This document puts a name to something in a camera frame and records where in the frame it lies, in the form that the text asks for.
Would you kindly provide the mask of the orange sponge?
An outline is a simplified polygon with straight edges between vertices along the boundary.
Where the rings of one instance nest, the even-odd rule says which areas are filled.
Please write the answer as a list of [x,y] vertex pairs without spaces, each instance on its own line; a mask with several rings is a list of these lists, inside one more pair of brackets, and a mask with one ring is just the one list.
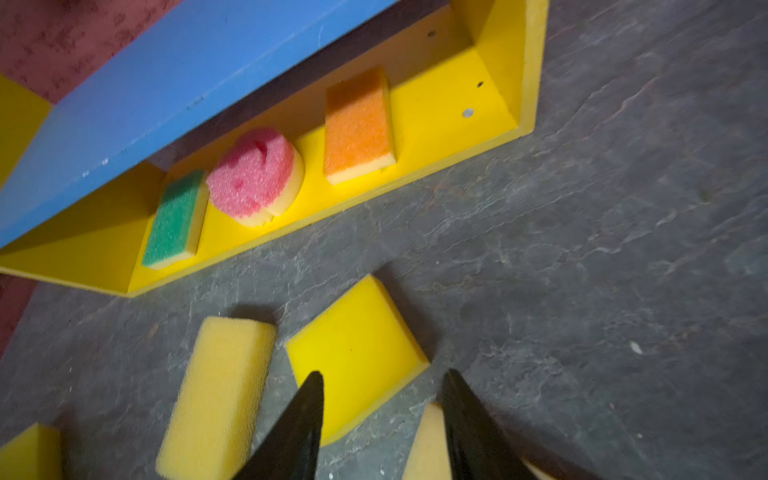
[[323,174],[338,185],[396,163],[385,70],[378,66],[326,90]]

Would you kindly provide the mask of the bright yellow sponge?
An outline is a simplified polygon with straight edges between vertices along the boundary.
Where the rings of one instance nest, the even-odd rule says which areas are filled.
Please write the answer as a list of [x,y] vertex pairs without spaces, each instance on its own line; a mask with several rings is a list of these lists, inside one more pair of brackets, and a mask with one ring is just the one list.
[[384,285],[372,275],[285,348],[298,385],[315,371],[323,377],[322,447],[354,430],[430,365]]
[[1,446],[2,479],[63,479],[60,431],[35,423]]

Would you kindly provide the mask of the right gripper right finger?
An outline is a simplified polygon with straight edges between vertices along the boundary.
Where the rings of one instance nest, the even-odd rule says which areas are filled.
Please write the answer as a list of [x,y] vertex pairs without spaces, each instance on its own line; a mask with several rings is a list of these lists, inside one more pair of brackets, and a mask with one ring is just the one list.
[[453,368],[442,380],[442,407],[453,479],[536,479]]

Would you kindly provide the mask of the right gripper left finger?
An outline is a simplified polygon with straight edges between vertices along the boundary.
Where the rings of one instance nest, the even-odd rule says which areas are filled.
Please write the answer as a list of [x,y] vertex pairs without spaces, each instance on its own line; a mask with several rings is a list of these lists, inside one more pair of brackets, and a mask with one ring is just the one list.
[[314,479],[323,417],[323,376],[313,371],[232,479]]

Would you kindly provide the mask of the smiley face sponge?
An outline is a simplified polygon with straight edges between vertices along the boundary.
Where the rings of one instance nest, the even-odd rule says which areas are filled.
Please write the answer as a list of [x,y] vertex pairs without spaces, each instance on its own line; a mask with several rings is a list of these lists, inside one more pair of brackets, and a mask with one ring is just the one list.
[[254,228],[286,213],[305,174],[298,150],[277,129],[257,128],[239,137],[208,176],[213,206]]

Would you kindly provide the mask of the green yellow sponge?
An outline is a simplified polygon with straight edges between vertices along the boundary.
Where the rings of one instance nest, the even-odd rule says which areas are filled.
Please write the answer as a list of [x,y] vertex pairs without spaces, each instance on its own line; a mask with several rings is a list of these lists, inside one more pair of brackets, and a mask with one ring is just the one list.
[[144,267],[161,270],[196,255],[209,201],[207,176],[195,170],[166,186],[142,258]]

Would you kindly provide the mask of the dark yellow sponge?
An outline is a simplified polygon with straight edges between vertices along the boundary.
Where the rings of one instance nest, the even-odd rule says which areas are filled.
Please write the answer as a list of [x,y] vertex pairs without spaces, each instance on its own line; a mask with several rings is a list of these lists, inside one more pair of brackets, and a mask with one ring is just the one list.
[[231,479],[250,455],[277,328],[208,317],[156,460],[165,479]]

